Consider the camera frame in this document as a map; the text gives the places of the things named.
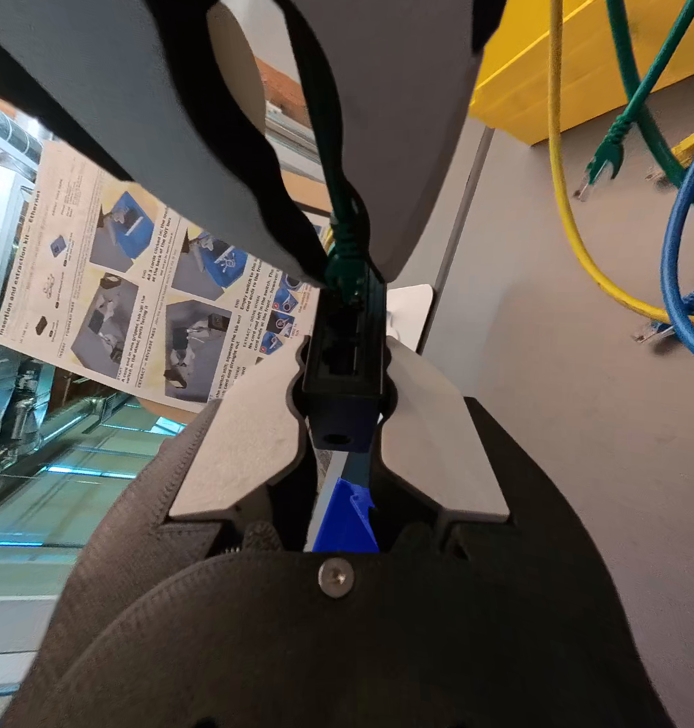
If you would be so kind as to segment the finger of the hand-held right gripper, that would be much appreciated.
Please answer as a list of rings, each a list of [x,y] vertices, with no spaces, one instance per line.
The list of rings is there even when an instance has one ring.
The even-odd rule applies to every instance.
[[[485,3],[279,2],[324,173],[369,227],[386,282],[432,214],[485,45]]]
[[[222,2],[0,2],[0,98],[206,232],[324,286]]]

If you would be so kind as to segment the blue plastic bin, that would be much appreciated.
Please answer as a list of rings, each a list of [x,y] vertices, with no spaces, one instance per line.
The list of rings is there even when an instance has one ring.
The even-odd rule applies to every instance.
[[[339,478],[319,526],[313,552],[377,553],[370,523],[370,489]]]

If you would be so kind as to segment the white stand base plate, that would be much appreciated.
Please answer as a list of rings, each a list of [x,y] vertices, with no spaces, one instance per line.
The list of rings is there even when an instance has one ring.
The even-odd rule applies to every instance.
[[[428,284],[397,287],[386,294],[386,333],[408,349],[417,351],[433,304]]]

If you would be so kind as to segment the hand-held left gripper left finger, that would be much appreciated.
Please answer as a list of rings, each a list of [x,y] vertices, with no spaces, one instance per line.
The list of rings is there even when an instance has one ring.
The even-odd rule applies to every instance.
[[[266,521],[268,487],[293,472],[306,451],[306,423],[292,391],[307,337],[290,339],[253,365],[221,399],[170,507],[173,521]]]

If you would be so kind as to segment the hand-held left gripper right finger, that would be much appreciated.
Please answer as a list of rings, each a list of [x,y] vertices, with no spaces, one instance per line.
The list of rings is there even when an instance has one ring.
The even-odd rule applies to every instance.
[[[379,463],[439,523],[505,523],[509,508],[460,391],[388,336],[396,402],[382,420]]]

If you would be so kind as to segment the silver ventilation duct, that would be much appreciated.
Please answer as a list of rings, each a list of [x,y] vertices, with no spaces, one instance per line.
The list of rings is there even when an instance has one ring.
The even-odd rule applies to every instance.
[[[1,110],[0,149],[32,168],[41,161],[42,142]]]

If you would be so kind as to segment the silver corrugated ceiling duct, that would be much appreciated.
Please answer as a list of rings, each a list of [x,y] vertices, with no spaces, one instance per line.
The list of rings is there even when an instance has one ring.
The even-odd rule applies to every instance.
[[[124,405],[130,403],[132,398],[133,396],[125,393],[90,396],[58,409],[47,416],[42,423],[36,449],[40,450],[64,435],[73,433],[74,429],[81,424],[91,430],[106,423]]]

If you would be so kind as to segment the yellow plastic bin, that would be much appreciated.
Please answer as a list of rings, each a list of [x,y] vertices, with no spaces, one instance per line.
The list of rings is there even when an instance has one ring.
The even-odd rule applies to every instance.
[[[683,1],[626,1],[633,53],[643,77]],[[525,144],[548,137],[549,1],[507,1],[489,40],[469,116]],[[603,1],[563,2],[561,130],[623,107],[623,82]],[[694,19],[654,90],[694,75]]]

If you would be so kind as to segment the black ethernet switch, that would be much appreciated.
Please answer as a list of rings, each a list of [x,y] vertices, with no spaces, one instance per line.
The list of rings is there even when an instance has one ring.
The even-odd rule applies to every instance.
[[[370,267],[354,302],[320,294],[302,378],[315,448],[370,450],[386,402],[386,314],[385,283]]]

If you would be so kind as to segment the printed instruction sheet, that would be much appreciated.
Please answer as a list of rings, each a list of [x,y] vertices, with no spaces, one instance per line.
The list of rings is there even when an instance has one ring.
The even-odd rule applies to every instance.
[[[196,412],[290,339],[318,290],[61,142],[47,142],[0,303],[0,344]]]

